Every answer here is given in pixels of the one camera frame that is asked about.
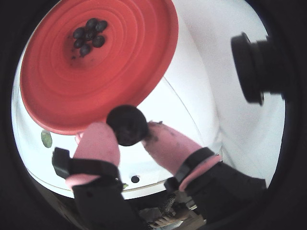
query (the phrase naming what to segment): red plate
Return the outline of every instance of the red plate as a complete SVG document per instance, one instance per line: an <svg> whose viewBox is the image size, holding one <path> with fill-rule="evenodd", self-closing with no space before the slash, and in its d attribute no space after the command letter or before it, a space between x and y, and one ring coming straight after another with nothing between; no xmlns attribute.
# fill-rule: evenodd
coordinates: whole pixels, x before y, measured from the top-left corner
<svg viewBox="0 0 307 230"><path fill-rule="evenodd" d="M106 42L80 57L72 33L90 18L108 22ZM141 103L163 77L177 40L171 0L62 0L26 49L24 105L44 129L75 135L118 105Z"/></svg>

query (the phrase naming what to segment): hand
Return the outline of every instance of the hand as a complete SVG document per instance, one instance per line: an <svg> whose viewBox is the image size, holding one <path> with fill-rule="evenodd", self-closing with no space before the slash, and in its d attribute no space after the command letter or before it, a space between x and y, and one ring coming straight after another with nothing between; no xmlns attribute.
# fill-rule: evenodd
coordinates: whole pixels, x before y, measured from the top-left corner
<svg viewBox="0 0 307 230"><path fill-rule="evenodd" d="M202 147L182 133L162 123L149 122L149 135L142 141L146 151L162 167L176 175L183 162ZM211 156L199 165L182 181L180 191L188 184L211 169L221 157Z"/></svg>
<svg viewBox="0 0 307 230"><path fill-rule="evenodd" d="M175 212L176 214L174 217L162 216L154 223L150 223L149 225L153 228L160 228L181 220L185 220L189 217L189 209L187 207L175 209Z"/></svg>
<svg viewBox="0 0 307 230"><path fill-rule="evenodd" d="M162 167L176 174L182 163L201 146L161 123L149 122L149 136L142 141L147 152Z"/></svg>
<svg viewBox="0 0 307 230"><path fill-rule="evenodd" d="M152 228L160 228L160 227L164 227L164 226L176 223L178 221L181 221L181 220L175 217L162 216L159 219L157 219L154 223L150 223L149 225Z"/></svg>
<svg viewBox="0 0 307 230"><path fill-rule="evenodd" d="M79 143L74 158L101 160L119 165L118 142L113 130L106 123L92 123L76 140ZM87 184L97 178L99 176L76 174L66 178L65 183L71 189L75 185Z"/></svg>

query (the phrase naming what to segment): pink glove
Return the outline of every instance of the pink glove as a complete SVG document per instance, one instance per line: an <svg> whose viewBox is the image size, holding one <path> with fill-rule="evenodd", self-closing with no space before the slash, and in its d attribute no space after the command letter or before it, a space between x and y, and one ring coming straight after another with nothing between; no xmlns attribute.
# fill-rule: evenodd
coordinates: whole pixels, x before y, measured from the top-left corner
<svg viewBox="0 0 307 230"><path fill-rule="evenodd" d="M107 161L118 167L120 154L117 139L106 123L92 123L76 140L79 146L73 158ZM97 178L97 175L75 174L66 178L65 183L72 189L75 185L87 184Z"/></svg>
<svg viewBox="0 0 307 230"><path fill-rule="evenodd" d="M149 136L142 141L146 151L162 167L176 175L183 162L195 151L202 148L199 144L160 123L149 122ZM201 162L181 183L179 190L184 191L188 184L211 169L221 160L219 155Z"/></svg>

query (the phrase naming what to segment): black circle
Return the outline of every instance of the black circle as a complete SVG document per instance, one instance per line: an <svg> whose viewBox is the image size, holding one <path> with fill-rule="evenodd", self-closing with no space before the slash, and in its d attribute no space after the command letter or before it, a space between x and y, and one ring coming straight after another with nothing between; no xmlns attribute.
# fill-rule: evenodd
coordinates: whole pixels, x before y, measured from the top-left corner
<svg viewBox="0 0 307 230"><path fill-rule="evenodd" d="M131 146L148 134L148 125L143 113L132 105L121 105L113 109L106 118L113 129L118 144Z"/></svg>
<svg viewBox="0 0 307 230"><path fill-rule="evenodd" d="M82 38L78 38L74 43L73 43L73 47L76 49L81 48L84 45L85 41Z"/></svg>
<svg viewBox="0 0 307 230"><path fill-rule="evenodd" d="M80 55L84 57L85 55L88 55L91 51L91 47L89 44L84 44L80 49Z"/></svg>
<svg viewBox="0 0 307 230"><path fill-rule="evenodd" d="M87 21L85 27L87 29L94 29L98 23L98 20L96 18L91 18L90 20Z"/></svg>
<svg viewBox="0 0 307 230"><path fill-rule="evenodd" d="M140 179L139 179L138 176L133 176L133 177L131 177L131 181L132 181L133 183L138 183L138 182L140 181Z"/></svg>
<svg viewBox="0 0 307 230"><path fill-rule="evenodd" d="M95 29L98 32L103 32L107 27L107 22L106 21L100 21L97 23Z"/></svg>
<svg viewBox="0 0 307 230"><path fill-rule="evenodd" d="M83 27L79 27L73 32L72 36L74 39L78 39L82 38L84 34L85 34L85 29Z"/></svg>
<svg viewBox="0 0 307 230"><path fill-rule="evenodd" d="M103 37L102 35L98 35L92 40L92 44L94 47L99 48L103 46L105 41L105 37Z"/></svg>
<svg viewBox="0 0 307 230"><path fill-rule="evenodd" d="M85 40L86 41L91 41L95 36L96 36L96 31L95 30L88 30L85 32Z"/></svg>

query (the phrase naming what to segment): black strap buckle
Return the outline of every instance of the black strap buckle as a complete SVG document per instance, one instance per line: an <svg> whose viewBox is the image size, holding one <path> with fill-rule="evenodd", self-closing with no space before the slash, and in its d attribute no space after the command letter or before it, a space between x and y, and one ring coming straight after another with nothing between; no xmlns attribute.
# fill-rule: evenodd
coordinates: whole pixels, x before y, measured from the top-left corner
<svg viewBox="0 0 307 230"><path fill-rule="evenodd" d="M74 174L103 175L119 180L118 168L107 162L89 159L72 159L66 149L55 148L52 165L56 174L64 179Z"/></svg>

